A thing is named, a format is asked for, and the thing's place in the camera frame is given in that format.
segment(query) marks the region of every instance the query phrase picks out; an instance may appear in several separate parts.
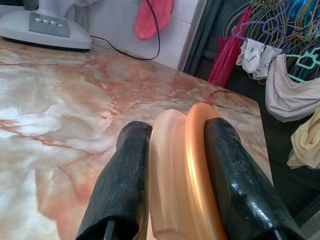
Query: red cloth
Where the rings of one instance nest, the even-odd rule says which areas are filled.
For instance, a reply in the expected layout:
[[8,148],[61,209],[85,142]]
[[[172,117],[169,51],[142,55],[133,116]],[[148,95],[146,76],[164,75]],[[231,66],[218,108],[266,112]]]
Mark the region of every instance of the red cloth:
[[[236,26],[236,33],[239,32],[240,25],[242,23],[248,22],[252,12],[252,7],[249,6],[244,14],[242,15],[240,21]],[[242,28],[239,33],[240,36],[244,36],[246,32],[246,27]],[[214,85],[224,87],[230,77],[230,74],[236,64],[238,55],[241,53],[240,47],[242,40],[235,36],[228,36],[220,38],[219,48],[216,58],[213,62],[211,74],[209,76],[208,82]]]
[[[175,8],[175,0],[149,0],[158,23],[159,32],[169,26],[170,16]],[[142,41],[150,40],[157,35],[155,18],[147,0],[142,0],[133,24],[133,31]]]

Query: white fan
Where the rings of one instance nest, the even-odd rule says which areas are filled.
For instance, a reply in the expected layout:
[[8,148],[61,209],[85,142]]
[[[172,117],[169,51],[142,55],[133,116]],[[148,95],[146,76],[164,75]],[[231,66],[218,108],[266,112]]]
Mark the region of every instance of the white fan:
[[59,0],[39,0],[38,10],[18,10],[0,18],[0,36],[37,46],[88,51],[91,37],[80,25],[59,16]]

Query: beige curved object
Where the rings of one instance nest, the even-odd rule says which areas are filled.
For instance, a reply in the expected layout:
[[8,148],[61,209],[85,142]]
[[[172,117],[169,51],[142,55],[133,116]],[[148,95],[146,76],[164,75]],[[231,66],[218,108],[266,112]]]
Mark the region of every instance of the beige curved object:
[[198,239],[187,193],[186,119],[177,110],[166,110],[156,119],[151,134],[149,208],[157,240]]
[[204,142],[204,126],[208,119],[221,118],[211,106],[198,103],[187,116],[185,150],[188,171],[188,198],[197,240],[226,240],[219,209],[211,186]]

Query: marble tabletop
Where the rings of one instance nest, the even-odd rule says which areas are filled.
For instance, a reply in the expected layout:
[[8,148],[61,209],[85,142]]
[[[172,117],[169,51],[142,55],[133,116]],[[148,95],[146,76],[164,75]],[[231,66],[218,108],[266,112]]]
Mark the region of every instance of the marble tabletop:
[[272,180],[255,101],[98,46],[79,53],[1,40],[0,239],[73,240],[121,128],[199,102],[236,128]]

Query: black cable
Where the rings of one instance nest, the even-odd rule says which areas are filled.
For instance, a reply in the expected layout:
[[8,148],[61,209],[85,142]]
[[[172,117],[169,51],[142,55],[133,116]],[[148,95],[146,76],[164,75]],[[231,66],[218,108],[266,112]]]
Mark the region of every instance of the black cable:
[[142,57],[132,56],[132,55],[130,55],[130,54],[128,54],[128,53],[126,53],[126,52],[124,52],[124,51],[121,51],[120,49],[116,48],[115,46],[113,46],[113,45],[111,44],[111,42],[109,42],[107,39],[104,39],[103,37],[93,36],[93,35],[90,35],[90,37],[95,38],[95,39],[100,39],[100,40],[106,41],[114,50],[116,50],[117,52],[122,53],[122,54],[124,54],[124,55],[126,55],[126,56],[128,56],[128,57],[130,57],[130,58],[138,59],[138,60],[153,60],[153,59],[155,59],[156,57],[159,56],[159,53],[160,53],[160,34],[159,34],[159,26],[158,26],[158,21],[157,21],[156,14],[155,14],[155,12],[154,12],[154,9],[153,9],[152,6],[151,6],[150,1],[149,1],[149,0],[146,0],[146,1],[147,1],[148,5],[149,5],[149,7],[150,7],[151,12],[152,12],[152,15],[153,15],[153,18],[154,18],[154,22],[155,22],[155,27],[156,27],[156,33],[157,33],[157,36],[158,36],[158,52],[157,52],[157,54],[156,54],[154,57],[152,57],[152,58],[142,58]]

